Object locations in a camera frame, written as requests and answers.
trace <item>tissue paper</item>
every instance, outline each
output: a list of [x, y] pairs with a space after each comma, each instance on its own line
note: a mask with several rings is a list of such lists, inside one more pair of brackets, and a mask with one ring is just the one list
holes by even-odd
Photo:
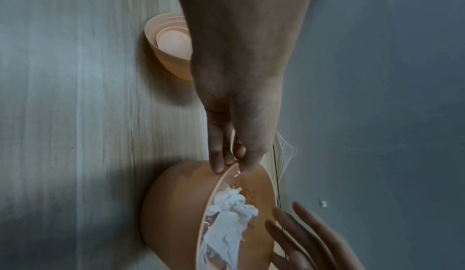
[[208, 250], [226, 262], [229, 269], [237, 269], [242, 233], [247, 230], [250, 220], [258, 215], [258, 209], [246, 205], [240, 191], [241, 188], [225, 189], [214, 195], [207, 216], [218, 215], [203, 236], [198, 257], [199, 269], [210, 270]]

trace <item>stack of bowls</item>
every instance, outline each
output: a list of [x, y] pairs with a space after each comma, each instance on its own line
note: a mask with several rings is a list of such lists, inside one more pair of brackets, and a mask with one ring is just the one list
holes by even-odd
[[167, 13], [151, 18], [145, 25], [145, 37], [168, 71], [180, 79], [192, 81], [192, 44], [182, 14]]

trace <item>gray wall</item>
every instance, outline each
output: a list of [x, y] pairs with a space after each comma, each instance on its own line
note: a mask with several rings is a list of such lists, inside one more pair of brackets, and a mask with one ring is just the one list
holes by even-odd
[[286, 75], [287, 200], [368, 269], [464, 269], [465, 1], [312, 0]]

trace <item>skin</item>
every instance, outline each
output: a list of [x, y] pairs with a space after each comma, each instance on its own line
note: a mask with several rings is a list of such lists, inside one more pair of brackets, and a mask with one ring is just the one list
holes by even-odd
[[[253, 170], [273, 146], [282, 80], [310, 0], [180, 0], [215, 173]], [[231, 152], [231, 134], [235, 129]]]
[[282, 228], [295, 240], [268, 220], [265, 227], [281, 246], [289, 260], [273, 253], [272, 263], [279, 270], [365, 270], [350, 246], [320, 217], [293, 203], [296, 215], [314, 233], [307, 230], [290, 214], [275, 209], [273, 216]]

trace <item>wood grain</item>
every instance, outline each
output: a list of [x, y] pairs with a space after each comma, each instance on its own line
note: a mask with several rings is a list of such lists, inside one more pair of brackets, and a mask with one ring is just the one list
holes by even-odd
[[140, 240], [139, 206], [160, 172], [207, 159], [206, 118], [143, 27], [180, 11], [0, 0], [0, 269], [166, 268]]

